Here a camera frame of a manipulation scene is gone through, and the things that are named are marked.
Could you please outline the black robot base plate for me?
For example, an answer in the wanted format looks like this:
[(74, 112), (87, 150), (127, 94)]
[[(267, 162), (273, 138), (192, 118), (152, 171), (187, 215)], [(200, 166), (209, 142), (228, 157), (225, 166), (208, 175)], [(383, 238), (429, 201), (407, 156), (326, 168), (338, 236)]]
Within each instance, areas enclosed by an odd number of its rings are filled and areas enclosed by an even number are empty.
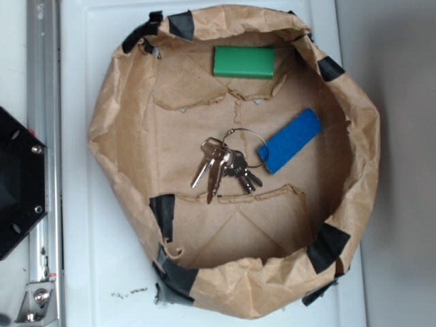
[(1, 109), (1, 259), (46, 215), (46, 146)]

